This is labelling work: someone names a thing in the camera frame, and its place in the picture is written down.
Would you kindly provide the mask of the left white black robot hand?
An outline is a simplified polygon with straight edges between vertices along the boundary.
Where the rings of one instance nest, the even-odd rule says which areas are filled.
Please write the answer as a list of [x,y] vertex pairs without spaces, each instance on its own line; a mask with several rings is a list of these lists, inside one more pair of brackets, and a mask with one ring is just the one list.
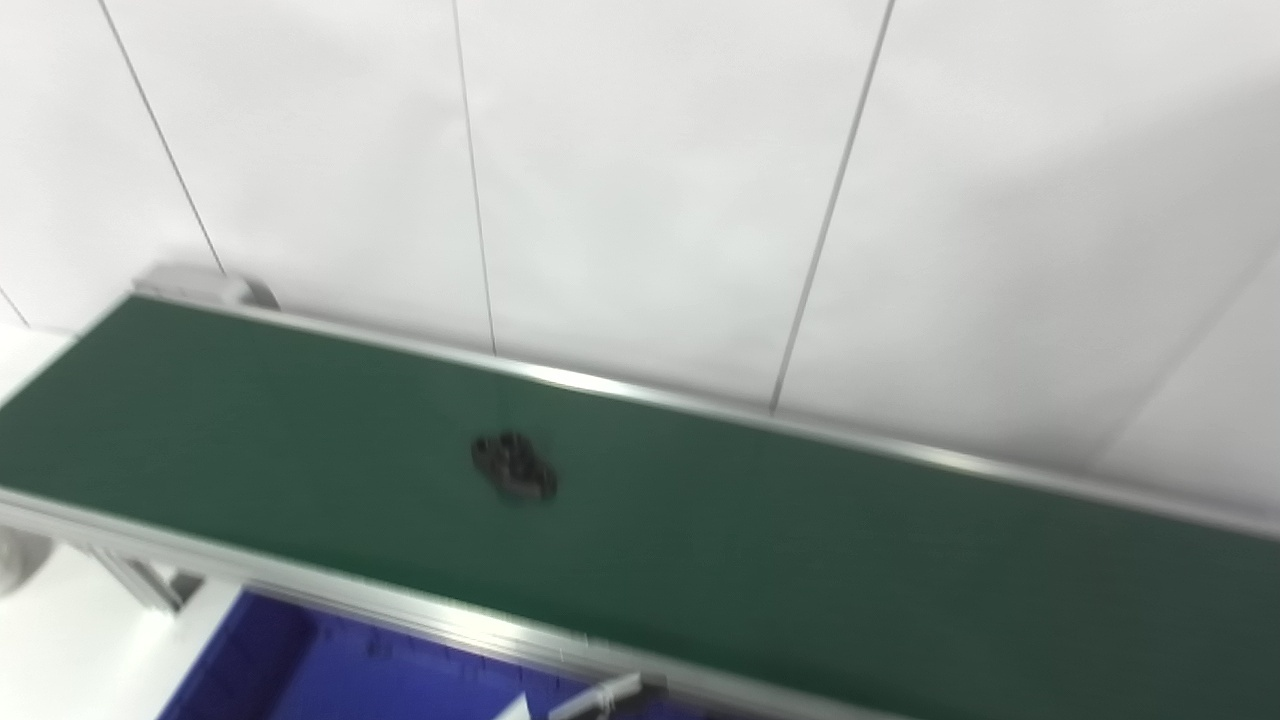
[[640,673],[599,682],[536,715],[527,693],[517,694],[493,719],[611,719],[623,705],[640,700],[652,687]]

